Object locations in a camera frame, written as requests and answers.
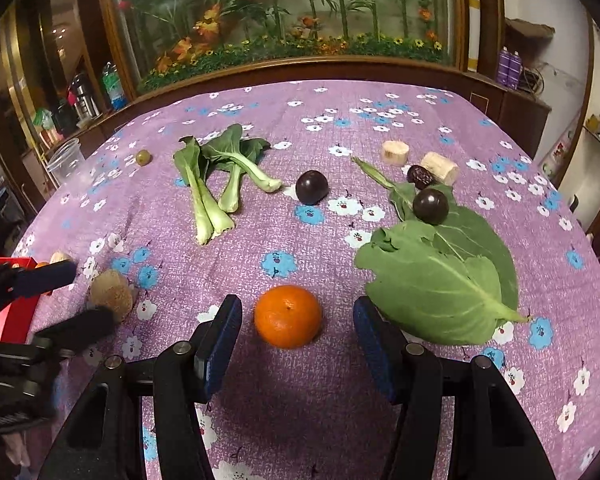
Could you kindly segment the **small round yam piece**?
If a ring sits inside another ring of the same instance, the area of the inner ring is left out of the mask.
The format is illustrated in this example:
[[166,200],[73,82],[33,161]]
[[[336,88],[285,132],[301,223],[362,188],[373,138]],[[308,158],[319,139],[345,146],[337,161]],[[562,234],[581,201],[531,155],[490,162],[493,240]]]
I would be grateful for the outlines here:
[[48,262],[50,264],[63,262],[63,261],[71,261],[72,257],[67,255],[65,252],[54,252],[53,255],[50,256],[50,260]]

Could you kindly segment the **lone mandarin orange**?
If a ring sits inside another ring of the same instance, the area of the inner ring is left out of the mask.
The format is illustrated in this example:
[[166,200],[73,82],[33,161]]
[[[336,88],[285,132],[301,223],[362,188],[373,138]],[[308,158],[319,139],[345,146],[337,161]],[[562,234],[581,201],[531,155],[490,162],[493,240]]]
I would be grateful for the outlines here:
[[296,285],[276,286],[256,302],[253,324],[271,346],[297,349],[309,344],[321,331],[323,311],[312,292]]

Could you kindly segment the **large white yam chunk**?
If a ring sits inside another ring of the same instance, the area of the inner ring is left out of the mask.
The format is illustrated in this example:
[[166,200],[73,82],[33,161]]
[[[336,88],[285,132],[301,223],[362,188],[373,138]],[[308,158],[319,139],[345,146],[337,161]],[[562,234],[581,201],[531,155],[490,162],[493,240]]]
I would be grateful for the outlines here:
[[106,307],[121,323],[131,312],[134,297],[129,280],[119,271],[109,269],[92,281],[90,301],[94,307]]

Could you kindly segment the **clear plastic cup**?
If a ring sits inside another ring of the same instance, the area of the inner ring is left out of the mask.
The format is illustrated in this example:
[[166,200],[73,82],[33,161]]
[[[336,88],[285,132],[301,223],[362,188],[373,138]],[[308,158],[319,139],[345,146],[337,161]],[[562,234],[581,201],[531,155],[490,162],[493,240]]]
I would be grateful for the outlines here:
[[45,169],[57,186],[64,185],[85,162],[78,138],[66,141],[54,151]]

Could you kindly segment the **large green leaf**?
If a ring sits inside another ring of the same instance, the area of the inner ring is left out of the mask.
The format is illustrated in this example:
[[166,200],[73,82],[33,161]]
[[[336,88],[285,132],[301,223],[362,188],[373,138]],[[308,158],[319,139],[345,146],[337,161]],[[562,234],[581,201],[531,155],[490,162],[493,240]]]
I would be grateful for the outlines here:
[[365,293],[385,318],[446,346],[484,344],[506,323],[529,322],[518,310],[512,254],[481,214],[457,203],[452,188],[437,180],[428,188],[446,196],[449,214],[436,226],[423,222],[412,211],[421,190],[362,159],[354,163],[388,191],[399,219],[375,230],[354,258],[358,269],[372,272]]

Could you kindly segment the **black kettle flask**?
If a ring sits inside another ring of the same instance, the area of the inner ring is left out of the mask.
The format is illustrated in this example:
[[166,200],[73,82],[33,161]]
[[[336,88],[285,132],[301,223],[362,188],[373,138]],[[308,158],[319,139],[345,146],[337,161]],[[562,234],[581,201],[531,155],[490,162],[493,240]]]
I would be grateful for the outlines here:
[[68,98],[72,99],[79,120],[96,119],[100,115],[91,81],[86,73],[78,73],[73,77],[68,90]]

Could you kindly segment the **purple floral tablecloth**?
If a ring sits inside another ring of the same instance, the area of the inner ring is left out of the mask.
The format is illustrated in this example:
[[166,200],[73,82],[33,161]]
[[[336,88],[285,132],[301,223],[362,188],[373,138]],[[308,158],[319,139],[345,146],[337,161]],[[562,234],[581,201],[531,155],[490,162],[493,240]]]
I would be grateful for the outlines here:
[[[245,181],[234,229],[200,246],[173,153],[183,136],[204,141],[233,124],[271,143],[261,166],[285,188],[266,194]],[[197,411],[212,469],[220,479],[377,478],[396,410],[356,341],[352,306],[367,274],[354,257],[396,215],[354,160],[381,166],[388,140],[406,143],[413,160],[436,152],[456,162],[456,200],[512,254],[530,320],[479,351],[513,389],[556,476],[580,477],[600,454],[600,264],[565,197],[494,122],[456,94],[406,84],[301,81],[193,96],[138,115],[88,156],[16,249],[41,262],[65,252],[79,267],[72,285],[40,300],[32,328],[85,308],[109,269],[136,301],[113,337],[65,362],[58,417],[106,356],[153,358],[211,320],[226,295],[251,310],[266,290],[297,285],[317,296],[322,332],[278,350],[242,324],[221,391]],[[152,155],[143,167],[140,150]],[[308,170],[329,184],[313,206],[296,195]]]

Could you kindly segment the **dark plum left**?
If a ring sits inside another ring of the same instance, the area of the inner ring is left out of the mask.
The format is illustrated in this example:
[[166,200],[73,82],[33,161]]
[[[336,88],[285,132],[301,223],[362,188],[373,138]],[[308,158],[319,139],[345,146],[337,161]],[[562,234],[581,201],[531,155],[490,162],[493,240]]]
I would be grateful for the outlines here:
[[296,195],[302,204],[318,204],[329,192],[329,184],[321,172],[308,170],[296,182]]

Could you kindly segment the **green label water bottle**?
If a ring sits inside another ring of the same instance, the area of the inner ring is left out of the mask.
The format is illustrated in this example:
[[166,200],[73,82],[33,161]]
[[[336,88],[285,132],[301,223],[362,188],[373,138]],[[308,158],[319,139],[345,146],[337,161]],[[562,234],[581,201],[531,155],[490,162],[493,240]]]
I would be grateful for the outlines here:
[[114,110],[121,110],[128,104],[122,82],[114,63],[107,62],[102,69],[102,83]]

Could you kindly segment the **dark plum on leaf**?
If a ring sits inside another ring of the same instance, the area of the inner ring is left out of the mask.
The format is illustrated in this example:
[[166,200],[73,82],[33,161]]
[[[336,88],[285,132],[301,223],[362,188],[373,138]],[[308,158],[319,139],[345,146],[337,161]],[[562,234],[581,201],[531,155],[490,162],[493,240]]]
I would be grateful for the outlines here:
[[415,217],[433,226],[442,223],[449,210],[448,199],[436,188],[424,188],[413,200],[412,211]]

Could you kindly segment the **small dark date far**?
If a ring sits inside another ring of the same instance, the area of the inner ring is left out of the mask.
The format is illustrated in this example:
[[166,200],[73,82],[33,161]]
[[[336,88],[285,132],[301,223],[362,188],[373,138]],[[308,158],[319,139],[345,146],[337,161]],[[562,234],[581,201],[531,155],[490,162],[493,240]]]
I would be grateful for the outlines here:
[[419,165],[412,165],[408,168],[406,180],[418,190],[438,183],[436,177],[427,168]]

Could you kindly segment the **far yam piece right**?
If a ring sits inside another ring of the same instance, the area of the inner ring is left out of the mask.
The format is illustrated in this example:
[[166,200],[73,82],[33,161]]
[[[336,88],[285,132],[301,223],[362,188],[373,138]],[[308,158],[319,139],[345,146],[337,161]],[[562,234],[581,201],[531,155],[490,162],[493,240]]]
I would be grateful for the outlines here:
[[460,174],[460,168],[456,162],[436,152],[428,152],[420,161],[420,166],[447,186],[453,186]]

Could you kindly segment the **far yam piece left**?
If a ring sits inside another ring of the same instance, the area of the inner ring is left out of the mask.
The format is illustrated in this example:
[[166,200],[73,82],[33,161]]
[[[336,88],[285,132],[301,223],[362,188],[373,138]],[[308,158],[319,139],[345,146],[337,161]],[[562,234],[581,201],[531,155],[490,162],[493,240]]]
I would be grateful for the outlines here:
[[398,140],[388,140],[381,144],[381,159],[388,165],[404,166],[410,154],[410,147]]

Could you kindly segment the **flower display glass case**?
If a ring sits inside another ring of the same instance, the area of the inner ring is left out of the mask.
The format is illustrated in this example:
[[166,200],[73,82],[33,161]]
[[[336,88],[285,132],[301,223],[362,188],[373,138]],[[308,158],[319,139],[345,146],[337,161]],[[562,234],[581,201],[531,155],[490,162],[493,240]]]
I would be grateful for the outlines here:
[[139,96],[234,66],[352,54],[478,63],[478,0],[100,0],[123,87]]

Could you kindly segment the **purple spray bottles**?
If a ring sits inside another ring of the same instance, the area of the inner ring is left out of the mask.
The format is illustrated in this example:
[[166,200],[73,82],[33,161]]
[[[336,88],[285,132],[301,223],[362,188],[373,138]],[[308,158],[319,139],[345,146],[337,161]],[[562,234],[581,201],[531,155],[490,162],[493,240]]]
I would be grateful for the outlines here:
[[521,57],[517,51],[502,47],[498,56],[498,71],[495,80],[509,89],[517,90],[522,73]]

